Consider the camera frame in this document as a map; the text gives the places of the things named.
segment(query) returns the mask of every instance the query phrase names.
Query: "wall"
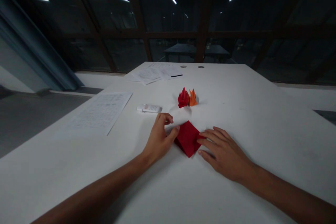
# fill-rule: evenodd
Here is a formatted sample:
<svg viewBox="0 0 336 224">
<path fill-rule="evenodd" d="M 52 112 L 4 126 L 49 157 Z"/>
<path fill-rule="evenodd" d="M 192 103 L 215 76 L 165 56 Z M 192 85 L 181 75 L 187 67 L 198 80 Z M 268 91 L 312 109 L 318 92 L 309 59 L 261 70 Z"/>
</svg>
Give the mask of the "wall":
<svg viewBox="0 0 336 224">
<path fill-rule="evenodd" d="M 23 82 L 18 80 L 2 66 L 0 66 L 0 85 L 13 91 L 34 93 L 33 90 L 27 87 Z"/>
<path fill-rule="evenodd" d="M 122 77 L 122 75 L 84 72 L 77 72 L 76 75 L 85 86 L 102 89 L 107 88 L 113 81 Z M 313 110 L 336 112 L 336 87 L 284 83 L 276 83 L 276 85 L 282 91 Z"/>
<path fill-rule="evenodd" d="M 0 67 L 0 84 L 7 89 L 36 93 L 49 88 L 2 37 L 0 37 Z"/>
</svg>

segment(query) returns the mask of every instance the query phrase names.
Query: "blue curtain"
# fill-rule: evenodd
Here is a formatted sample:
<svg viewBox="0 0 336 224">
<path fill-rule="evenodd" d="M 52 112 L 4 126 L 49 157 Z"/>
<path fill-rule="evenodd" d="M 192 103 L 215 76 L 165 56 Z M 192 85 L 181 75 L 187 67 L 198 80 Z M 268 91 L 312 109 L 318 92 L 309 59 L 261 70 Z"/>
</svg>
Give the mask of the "blue curtain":
<svg viewBox="0 0 336 224">
<path fill-rule="evenodd" d="M 0 35 L 51 89 L 83 86 L 15 0 L 0 0 Z"/>
</svg>

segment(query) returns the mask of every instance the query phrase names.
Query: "forearm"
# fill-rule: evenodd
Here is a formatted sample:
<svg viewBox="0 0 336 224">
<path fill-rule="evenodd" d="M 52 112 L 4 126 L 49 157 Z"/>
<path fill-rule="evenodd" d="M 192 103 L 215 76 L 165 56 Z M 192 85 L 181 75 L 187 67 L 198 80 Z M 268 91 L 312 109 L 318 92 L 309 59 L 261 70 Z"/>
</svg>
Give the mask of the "forearm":
<svg viewBox="0 0 336 224">
<path fill-rule="evenodd" d="M 33 223 L 86 223 L 102 214 L 125 189 L 140 177 L 153 161 L 139 155 L 83 188 Z"/>
<path fill-rule="evenodd" d="M 247 189 L 269 201 L 298 223 L 335 223 L 336 207 L 256 167 L 242 182 Z"/>
</svg>

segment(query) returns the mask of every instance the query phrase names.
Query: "red origami paper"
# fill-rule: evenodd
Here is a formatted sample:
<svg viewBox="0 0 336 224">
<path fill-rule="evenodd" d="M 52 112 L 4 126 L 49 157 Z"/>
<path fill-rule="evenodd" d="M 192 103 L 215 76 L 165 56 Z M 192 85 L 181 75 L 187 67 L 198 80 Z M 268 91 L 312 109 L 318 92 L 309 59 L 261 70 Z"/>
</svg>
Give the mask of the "red origami paper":
<svg viewBox="0 0 336 224">
<path fill-rule="evenodd" d="M 201 146 L 197 139 L 205 138 L 199 135 L 200 132 L 187 121 L 180 125 L 180 131 L 175 139 L 175 144 L 190 158 Z"/>
<path fill-rule="evenodd" d="M 179 94 L 177 100 L 178 100 L 178 107 L 182 108 L 188 105 L 188 92 L 185 88 L 183 88 L 182 93 Z"/>
<path fill-rule="evenodd" d="M 192 92 L 189 89 L 189 92 L 190 92 L 189 106 L 191 107 L 197 105 L 196 94 L 194 89 L 192 89 Z"/>
</svg>

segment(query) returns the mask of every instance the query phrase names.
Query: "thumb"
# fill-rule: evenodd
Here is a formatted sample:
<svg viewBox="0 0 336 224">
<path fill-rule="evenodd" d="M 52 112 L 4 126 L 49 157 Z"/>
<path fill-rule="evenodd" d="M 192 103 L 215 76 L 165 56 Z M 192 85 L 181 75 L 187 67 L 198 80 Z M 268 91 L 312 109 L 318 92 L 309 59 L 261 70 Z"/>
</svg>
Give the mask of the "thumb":
<svg viewBox="0 0 336 224">
<path fill-rule="evenodd" d="M 168 139 L 170 142 L 174 142 L 175 138 L 179 134 L 179 131 L 180 131 L 180 126 L 177 125 L 171 130 L 170 134 L 166 137 L 166 139 Z"/>
</svg>

